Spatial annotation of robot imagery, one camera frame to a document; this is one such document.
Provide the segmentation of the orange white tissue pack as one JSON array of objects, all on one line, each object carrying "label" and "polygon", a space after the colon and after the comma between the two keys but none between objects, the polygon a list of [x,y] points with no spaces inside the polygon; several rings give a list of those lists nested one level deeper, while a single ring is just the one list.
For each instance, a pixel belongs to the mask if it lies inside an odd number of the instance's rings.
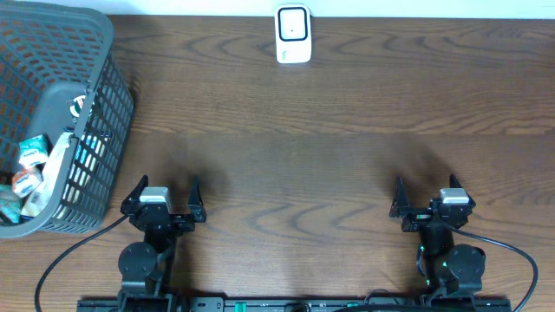
[{"label": "orange white tissue pack", "polygon": [[12,191],[25,198],[42,183],[42,174],[36,167],[26,168],[18,172],[12,179]]}]

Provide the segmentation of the teal snack packet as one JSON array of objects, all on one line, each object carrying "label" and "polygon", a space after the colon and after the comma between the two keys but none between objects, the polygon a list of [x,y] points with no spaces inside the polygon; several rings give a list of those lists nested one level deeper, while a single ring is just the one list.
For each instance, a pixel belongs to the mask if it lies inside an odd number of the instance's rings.
[{"label": "teal snack packet", "polygon": [[21,216],[21,199],[10,185],[1,185],[1,220],[8,224],[18,224]]}]

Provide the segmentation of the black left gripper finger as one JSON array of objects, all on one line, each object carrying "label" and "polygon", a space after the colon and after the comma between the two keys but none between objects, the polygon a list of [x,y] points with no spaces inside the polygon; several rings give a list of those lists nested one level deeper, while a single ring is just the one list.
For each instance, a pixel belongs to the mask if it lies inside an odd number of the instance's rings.
[{"label": "black left gripper finger", "polygon": [[193,177],[193,182],[186,205],[191,213],[201,213],[203,211],[203,201],[200,196],[199,179],[197,176]]},{"label": "black left gripper finger", "polygon": [[140,202],[142,191],[148,186],[148,176],[143,175],[136,187],[126,196],[123,204],[136,204]]}]

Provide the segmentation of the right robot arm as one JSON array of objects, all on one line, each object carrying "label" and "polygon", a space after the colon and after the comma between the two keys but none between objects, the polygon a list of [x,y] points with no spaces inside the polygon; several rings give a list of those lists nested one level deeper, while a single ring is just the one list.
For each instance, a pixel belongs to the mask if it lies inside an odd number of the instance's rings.
[{"label": "right robot arm", "polygon": [[402,231],[416,232],[420,237],[416,265],[428,285],[420,295],[420,304],[431,307],[446,305],[451,299],[472,301],[474,293],[482,289],[485,252],[469,244],[456,244],[453,236],[468,222],[475,206],[454,175],[449,176],[449,187],[440,189],[425,208],[412,206],[402,179],[395,180],[389,216],[402,221]]}]

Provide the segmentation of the green white tissue pack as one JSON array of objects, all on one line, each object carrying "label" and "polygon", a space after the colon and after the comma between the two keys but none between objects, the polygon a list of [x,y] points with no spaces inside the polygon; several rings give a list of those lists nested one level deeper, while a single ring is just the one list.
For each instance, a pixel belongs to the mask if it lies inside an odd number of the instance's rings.
[{"label": "green white tissue pack", "polygon": [[49,145],[47,137],[39,134],[19,143],[19,164],[24,168],[31,168],[47,162]]}]

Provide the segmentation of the white blue snack bag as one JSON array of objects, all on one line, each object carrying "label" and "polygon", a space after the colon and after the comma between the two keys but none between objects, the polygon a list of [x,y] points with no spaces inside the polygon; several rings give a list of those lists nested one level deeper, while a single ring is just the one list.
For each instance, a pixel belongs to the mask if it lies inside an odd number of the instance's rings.
[{"label": "white blue snack bag", "polygon": [[[70,147],[72,132],[63,133],[49,156],[45,167],[42,170],[42,183],[29,195],[25,205],[23,206],[21,215],[23,218],[36,217],[48,204],[52,198],[58,173],[61,171],[63,156],[67,153]],[[104,156],[106,152],[106,138],[98,138],[91,134],[83,134],[85,146],[95,152],[93,156],[88,150],[82,150],[80,145],[77,145],[75,152],[75,160],[78,164],[93,172],[97,165],[98,157]],[[73,164],[69,171],[69,180],[75,182],[79,187],[84,188],[91,179],[91,175],[85,173],[80,167]],[[80,191],[73,186],[66,185],[62,199],[68,200],[70,203],[76,203],[80,197]]]}]

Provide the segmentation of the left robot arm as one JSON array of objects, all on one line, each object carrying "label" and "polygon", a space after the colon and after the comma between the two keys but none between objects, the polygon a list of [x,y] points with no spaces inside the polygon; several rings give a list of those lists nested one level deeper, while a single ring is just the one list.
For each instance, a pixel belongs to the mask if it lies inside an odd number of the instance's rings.
[{"label": "left robot arm", "polygon": [[178,238],[206,221],[197,178],[186,202],[189,212],[172,213],[171,207],[169,189],[149,186],[148,176],[143,176],[122,202],[121,213],[144,238],[128,245],[119,256],[122,279],[118,311],[187,310],[186,301],[170,292],[169,280]]}]

